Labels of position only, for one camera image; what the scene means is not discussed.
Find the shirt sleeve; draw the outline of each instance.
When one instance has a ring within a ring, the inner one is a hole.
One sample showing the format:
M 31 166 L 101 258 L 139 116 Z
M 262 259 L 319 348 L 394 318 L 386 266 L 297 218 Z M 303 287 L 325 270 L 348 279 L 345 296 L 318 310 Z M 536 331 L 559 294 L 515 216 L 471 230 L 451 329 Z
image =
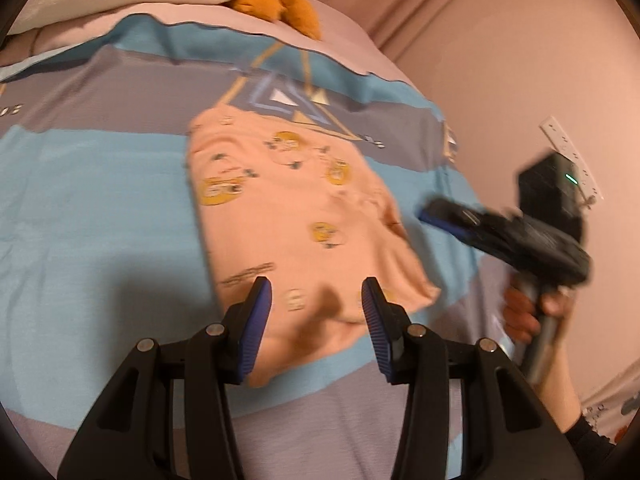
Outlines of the shirt sleeve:
M 607 437 L 596 433 L 583 416 L 580 416 L 578 422 L 564 436 L 574 448 L 586 480 L 594 477 L 615 447 Z

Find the power strip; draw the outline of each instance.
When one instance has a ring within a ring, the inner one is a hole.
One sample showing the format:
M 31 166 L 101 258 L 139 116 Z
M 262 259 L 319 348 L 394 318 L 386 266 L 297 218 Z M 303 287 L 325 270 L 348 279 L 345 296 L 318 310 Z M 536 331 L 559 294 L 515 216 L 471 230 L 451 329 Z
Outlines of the power strip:
M 593 177 L 593 173 L 591 173 L 591 170 L 587 167 L 587 163 L 580 156 L 580 153 L 562 129 L 558 120 L 553 116 L 548 117 L 540 123 L 540 129 L 545 133 L 554 149 L 562 153 L 576 165 L 584 205 L 590 209 L 591 206 L 604 200 L 602 192 Z

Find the power outlet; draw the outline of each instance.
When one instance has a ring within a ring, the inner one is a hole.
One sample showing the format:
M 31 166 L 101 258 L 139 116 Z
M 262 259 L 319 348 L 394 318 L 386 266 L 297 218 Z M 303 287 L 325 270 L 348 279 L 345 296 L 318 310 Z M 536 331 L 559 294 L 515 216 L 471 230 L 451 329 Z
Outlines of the power outlet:
M 562 129 L 558 120 L 553 116 L 548 117 L 540 123 L 540 129 L 545 133 L 554 149 L 562 153 L 576 165 L 578 170 L 577 178 L 580 183 L 580 192 L 584 199 L 584 205 L 591 208 L 594 204 L 604 200 L 602 192 L 593 177 L 593 173 L 591 173 L 591 170 L 587 167 L 587 163 L 580 156 L 580 153 Z

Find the folded orange shirt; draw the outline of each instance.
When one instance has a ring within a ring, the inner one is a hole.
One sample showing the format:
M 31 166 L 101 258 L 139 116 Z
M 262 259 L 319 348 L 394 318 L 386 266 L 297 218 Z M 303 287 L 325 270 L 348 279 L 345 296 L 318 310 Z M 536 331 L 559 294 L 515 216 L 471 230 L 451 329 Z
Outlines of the folded orange shirt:
M 391 193 L 351 142 L 219 105 L 192 121 L 188 163 L 222 307 L 256 276 L 273 285 L 249 384 L 365 335 L 367 276 L 408 312 L 437 298 Z

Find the orange plush toy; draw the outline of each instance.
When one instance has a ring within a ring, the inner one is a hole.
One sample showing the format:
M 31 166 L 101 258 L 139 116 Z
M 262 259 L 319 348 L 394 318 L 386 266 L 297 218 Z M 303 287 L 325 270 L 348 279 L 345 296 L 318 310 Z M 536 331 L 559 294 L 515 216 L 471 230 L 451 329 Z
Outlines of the orange plush toy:
M 309 0 L 231 0 L 228 4 L 261 20 L 282 20 L 305 36 L 320 39 L 320 21 Z

